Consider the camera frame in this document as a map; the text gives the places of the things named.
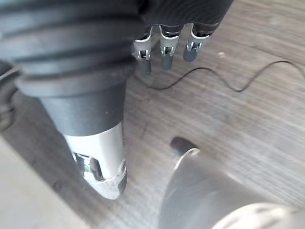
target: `black cable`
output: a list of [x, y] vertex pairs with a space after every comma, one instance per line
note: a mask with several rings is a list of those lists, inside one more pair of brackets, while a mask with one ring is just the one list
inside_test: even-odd
[[147, 88], [150, 88], [150, 89], [154, 89], [154, 90], [157, 90], [157, 91], [163, 91], [163, 90], [167, 90], [173, 86], [175, 86], [177, 83], [179, 83], [183, 78], [185, 78], [186, 76], [188, 76], [190, 73], [194, 72], [194, 71], [197, 71], [197, 70], [200, 70], [200, 69], [203, 69], [203, 70], [207, 70], [211, 73], [213, 73], [213, 75], [215, 77], [217, 77], [225, 86], [227, 86], [230, 90], [234, 91], [234, 92], [243, 92], [245, 90], [247, 90], [250, 85], [253, 83], [253, 81], [255, 79], [257, 79], [266, 69], [268, 69], [269, 67], [271, 67], [272, 65], [274, 64], [277, 64], [277, 63], [287, 63], [291, 66], [293, 66], [295, 69], [297, 69], [300, 74], [305, 78], [305, 73], [303, 71], [302, 68], [300, 68], [298, 65], [296, 65], [295, 63], [291, 62], [291, 61], [275, 61], [275, 62], [272, 62], [272, 63], [269, 63], [267, 64], [266, 66], [264, 66], [263, 68], [261, 68], [259, 71], [257, 71], [254, 76], [241, 88], [241, 89], [236, 89], [234, 88], [233, 86], [231, 86], [227, 80], [222, 76], [220, 75], [218, 72], [216, 72], [215, 70], [211, 69], [211, 68], [207, 68], [207, 67], [199, 67], [199, 68], [194, 68], [190, 71], [188, 71], [186, 74], [184, 74], [182, 77], [180, 77], [177, 81], [175, 81], [174, 83], [168, 85], [168, 86], [165, 86], [165, 87], [155, 87], [153, 85], [148, 85], [147, 83], [145, 83], [142, 79], [140, 79], [139, 77], [137, 77], [136, 75], [134, 75], [135, 79], [140, 82], [141, 84], [143, 84], [145, 87]]

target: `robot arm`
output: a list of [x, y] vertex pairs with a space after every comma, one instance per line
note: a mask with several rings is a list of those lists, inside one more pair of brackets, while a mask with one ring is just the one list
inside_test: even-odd
[[150, 66], [151, 27], [161, 30], [170, 69], [181, 29], [192, 23], [184, 59], [192, 61], [233, 0], [3, 0], [0, 59], [18, 65], [19, 90], [38, 98], [75, 162], [102, 196], [125, 189], [122, 121], [126, 80], [137, 57]]

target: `silver cylindrical object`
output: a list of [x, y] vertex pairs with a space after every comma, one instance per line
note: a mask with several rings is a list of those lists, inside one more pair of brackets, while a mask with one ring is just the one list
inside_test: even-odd
[[255, 193], [215, 160], [191, 149], [175, 168], [159, 229], [268, 229], [294, 213], [294, 208]]
[[122, 123], [96, 135], [64, 137], [88, 183], [105, 198], [118, 198], [127, 182]]

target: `gray wood grain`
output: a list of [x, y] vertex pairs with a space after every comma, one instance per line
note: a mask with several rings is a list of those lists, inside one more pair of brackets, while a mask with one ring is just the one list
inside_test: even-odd
[[[241, 87], [272, 61], [287, 59], [304, 68], [304, 10], [302, 0], [235, 0], [195, 62], [182, 59], [185, 28], [173, 69], [160, 69], [155, 50], [147, 81], [166, 85], [194, 67], [207, 66]], [[304, 79], [287, 64], [273, 66], [242, 94], [205, 71], [162, 92], [131, 78], [124, 122], [129, 181], [117, 201], [102, 199], [86, 185], [63, 138], [32, 99], [17, 96], [18, 121], [4, 136], [92, 228], [154, 229], [177, 161], [169, 148], [177, 135], [264, 195], [304, 208], [304, 98]]]

